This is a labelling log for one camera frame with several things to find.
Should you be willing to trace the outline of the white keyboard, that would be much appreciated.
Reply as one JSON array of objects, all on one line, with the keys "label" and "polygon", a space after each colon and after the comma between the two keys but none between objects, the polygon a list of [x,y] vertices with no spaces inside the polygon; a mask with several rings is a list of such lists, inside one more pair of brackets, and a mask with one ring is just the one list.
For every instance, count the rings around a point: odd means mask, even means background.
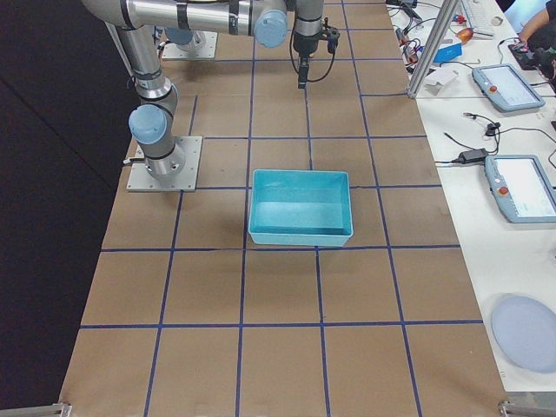
[{"label": "white keyboard", "polygon": [[487,19],[487,14],[479,0],[460,0],[463,16],[467,20],[467,26],[473,30],[478,38],[492,39],[494,28]]}]

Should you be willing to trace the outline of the black power adapter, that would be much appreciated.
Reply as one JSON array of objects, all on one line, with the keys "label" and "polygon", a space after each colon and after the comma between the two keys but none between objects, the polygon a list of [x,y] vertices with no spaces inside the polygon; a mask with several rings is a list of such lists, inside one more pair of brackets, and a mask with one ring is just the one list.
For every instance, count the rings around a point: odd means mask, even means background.
[{"label": "black power adapter", "polygon": [[459,154],[457,158],[457,163],[467,165],[467,164],[472,164],[477,162],[484,162],[487,157],[488,157],[488,152],[484,148],[469,149]]}]

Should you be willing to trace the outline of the teach pendant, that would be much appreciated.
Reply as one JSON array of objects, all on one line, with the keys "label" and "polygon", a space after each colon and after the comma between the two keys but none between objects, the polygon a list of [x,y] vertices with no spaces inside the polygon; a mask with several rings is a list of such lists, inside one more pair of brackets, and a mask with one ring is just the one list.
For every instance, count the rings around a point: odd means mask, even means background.
[{"label": "teach pendant", "polygon": [[546,104],[511,64],[474,68],[472,78],[481,92],[500,112],[538,109]]},{"label": "teach pendant", "polygon": [[555,192],[537,156],[488,156],[485,173],[509,222],[555,223]]}]

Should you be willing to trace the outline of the aluminium frame post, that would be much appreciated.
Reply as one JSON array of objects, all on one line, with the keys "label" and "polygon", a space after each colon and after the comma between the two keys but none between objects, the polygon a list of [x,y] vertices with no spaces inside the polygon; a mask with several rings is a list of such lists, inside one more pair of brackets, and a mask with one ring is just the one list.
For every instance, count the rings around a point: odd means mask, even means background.
[{"label": "aluminium frame post", "polygon": [[445,0],[440,7],[440,11],[434,21],[432,29],[427,38],[425,48],[421,54],[419,62],[414,67],[414,73],[407,86],[407,96],[414,99],[417,97],[420,87],[423,84],[430,69],[434,57],[448,31],[448,27],[457,8],[458,0]]}]

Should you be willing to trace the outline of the grey round plate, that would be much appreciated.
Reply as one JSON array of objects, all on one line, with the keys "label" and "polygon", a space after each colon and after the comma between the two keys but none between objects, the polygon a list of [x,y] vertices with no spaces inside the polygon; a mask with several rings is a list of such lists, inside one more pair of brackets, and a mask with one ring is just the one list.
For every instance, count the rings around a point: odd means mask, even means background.
[{"label": "grey round plate", "polygon": [[507,358],[529,371],[555,372],[555,313],[522,295],[504,297],[491,316],[494,338]]}]

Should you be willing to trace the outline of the teach pendant lower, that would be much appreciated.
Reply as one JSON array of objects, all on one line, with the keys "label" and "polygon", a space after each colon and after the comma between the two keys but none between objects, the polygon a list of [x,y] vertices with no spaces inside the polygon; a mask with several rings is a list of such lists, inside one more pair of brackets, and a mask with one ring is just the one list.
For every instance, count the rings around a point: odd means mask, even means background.
[{"label": "teach pendant lower", "polygon": [[555,192],[537,156],[488,156],[485,173],[509,222],[555,223]]}]

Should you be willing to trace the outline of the teach pendant upper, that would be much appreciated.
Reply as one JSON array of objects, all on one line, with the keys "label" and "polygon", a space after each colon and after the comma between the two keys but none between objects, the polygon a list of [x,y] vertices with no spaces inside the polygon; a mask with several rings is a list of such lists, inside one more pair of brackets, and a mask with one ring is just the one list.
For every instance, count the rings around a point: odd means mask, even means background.
[{"label": "teach pendant upper", "polygon": [[481,92],[500,112],[538,109],[546,104],[511,64],[474,68],[472,78]]}]

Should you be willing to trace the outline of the white folded paper box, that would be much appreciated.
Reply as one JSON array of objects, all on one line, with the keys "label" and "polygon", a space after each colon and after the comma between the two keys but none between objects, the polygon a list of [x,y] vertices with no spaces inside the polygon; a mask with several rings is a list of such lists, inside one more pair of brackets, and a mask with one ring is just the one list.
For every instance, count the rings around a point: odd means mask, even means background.
[{"label": "white folded paper box", "polygon": [[424,88],[431,94],[437,95],[458,76],[458,72],[452,69],[436,69],[425,77]]}]

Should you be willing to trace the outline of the turquoise plastic bin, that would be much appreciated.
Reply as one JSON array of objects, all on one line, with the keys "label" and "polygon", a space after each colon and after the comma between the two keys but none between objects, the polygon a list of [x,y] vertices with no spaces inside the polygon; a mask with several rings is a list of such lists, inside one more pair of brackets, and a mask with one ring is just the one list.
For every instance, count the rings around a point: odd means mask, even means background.
[{"label": "turquoise plastic bin", "polygon": [[248,232],[256,244],[343,246],[354,233],[348,174],[255,170]]}]

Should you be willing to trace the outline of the blue cardboard box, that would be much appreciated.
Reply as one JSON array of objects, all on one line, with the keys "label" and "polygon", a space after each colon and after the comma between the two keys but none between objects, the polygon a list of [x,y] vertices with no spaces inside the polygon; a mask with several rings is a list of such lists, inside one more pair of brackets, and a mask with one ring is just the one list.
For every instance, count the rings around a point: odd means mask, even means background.
[{"label": "blue cardboard box", "polygon": [[442,44],[434,56],[434,63],[445,63],[462,55],[461,43]]}]

